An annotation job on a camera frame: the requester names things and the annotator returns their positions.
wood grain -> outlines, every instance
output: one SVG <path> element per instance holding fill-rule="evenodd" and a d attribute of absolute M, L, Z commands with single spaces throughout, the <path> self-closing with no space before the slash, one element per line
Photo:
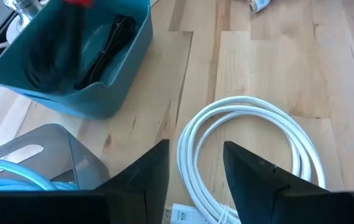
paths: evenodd
<path fill-rule="evenodd" d="M 0 144 L 58 123 L 116 175 L 170 138 L 167 204 L 189 205 L 175 164 L 181 130 L 214 100 L 249 95 L 302 126 L 329 190 L 354 190 L 354 0 L 273 0 L 255 15 L 243 0 L 158 0 L 152 20 L 151 46 L 112 118 L 60 114 L 0 87 Z M 222 203 L 233 206 L 223 170 L 226 140 L 291 169 L 289 144 L 275 125 L 236 118 L 210 135 L 199 161 L 205 185 Z"/>

coiled cable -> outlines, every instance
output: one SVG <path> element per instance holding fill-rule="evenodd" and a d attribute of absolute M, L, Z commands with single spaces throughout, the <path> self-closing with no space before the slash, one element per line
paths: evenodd
<path fill-rule="evenodd" d="M 212 116 L 227 113 L 215 121 L 195 145 L 201 125 Z M 206 188 L 198 171 L 198 158 L 206 138 L 219 125 L 238 116 L 251 115 L 266 119 L 282 129 L 292 151 L 292 173 L 306 181 L 311 178 L 310 159 L 315 167 L 319 186 L 326 188 L 325 174 L 319 155 L 304 130 L 285 112 L 274 105 L 250 96 L 232 96 L 202 109 L 182 131 L 177 145 L 177 165 L 190 198 L 211 224 L 240 224 L 238 212 L 217 202 Z"/>
<path fill-rule="evenodd" d="M 130 16 L 117 15 L 113 21 L 108 38 L 98 52 L 83 78 L 74 85 L 81 90 L 94 82 L 99 82 L 105 68 L 134 37 L 136 21 Z"/>
<path fill-rule="evenodd" d="M 75 184 L 51 182 L 42 175 L 19 164 L 0 159 L 0 169 L 25 177 L 31 182 L 0 179 L 0 190 L 76 190 Z"/>

gray plastic container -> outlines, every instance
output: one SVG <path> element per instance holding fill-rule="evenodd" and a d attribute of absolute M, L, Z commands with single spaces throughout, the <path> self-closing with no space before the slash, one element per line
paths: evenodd
<path fill-rule="evenodd" d="M 25 77 L 23 54 L 26 51 L 26 43 L 32 39 L 35 31 L 48 21 L 61 1 L 51 0 L 0 56 L 0 85 L 59 112 L 90 119 L 108 118 L 121 107 L 151 42 L 153 29 L 150 2 L 149 0 L 96 0 L 85 15 L 82 70 L 91 64 L 102 48 L 117 14 L 132 16 L 136 20 L 134 40 L 108 65 L 100 82 L 67 94 L 46 94 L 35 89 Z"/>
<path fill-rule="evenodd" d="M 110 179 L 106 166 L 61 125 L 41 126 L 0 146 L 0 158 L 28 145 L 40 145 L 44 150 L 19 164 L 49 180 L 92 190 Z M 0 178 L 25 180 L 8 171 L 1 171 Z"/>

white plug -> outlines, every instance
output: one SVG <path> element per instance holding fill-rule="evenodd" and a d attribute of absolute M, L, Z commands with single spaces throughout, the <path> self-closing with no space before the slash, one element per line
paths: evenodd
<path fill-rule="evenodd" d="M 249 3 L 251 12 L 259 12 L 269 5 L 271 0 L 252 0 Z"/>
<path fill-rule="evenodd" d="M 195 208 L 186 205 L 173 204 L 171 224 L 208 224 L 203 215 Z"/>

white cable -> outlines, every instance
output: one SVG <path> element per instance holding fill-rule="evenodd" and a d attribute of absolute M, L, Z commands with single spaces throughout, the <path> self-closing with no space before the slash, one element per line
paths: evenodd
<path fill-rule="evenodd" d="M 227 114 L 215 121 L 203 133 L 195 146 L 196 134 L 201 125 L 208 118 L 219 113 Z M 206 106 L 189 121 L 182 131 L 177 145 L 177 165 L 182 181 L 200 213 L 211 224 L 240 224 L 240 220 L 236 210 L 218 203 L 204 185 L 198 171 L 200 150 L 214 129 L 224 122 L 242 115 L 264 118 L 281 128 L 291 146 L 292 173 L 310 181 L 311 159 L 317 173 L 319 186 L 326 188 L 325 174 L 314 145 L 304 130 L 289 115 L 268 102 L 250 96 L 232 96 L 218 100 Z"/>

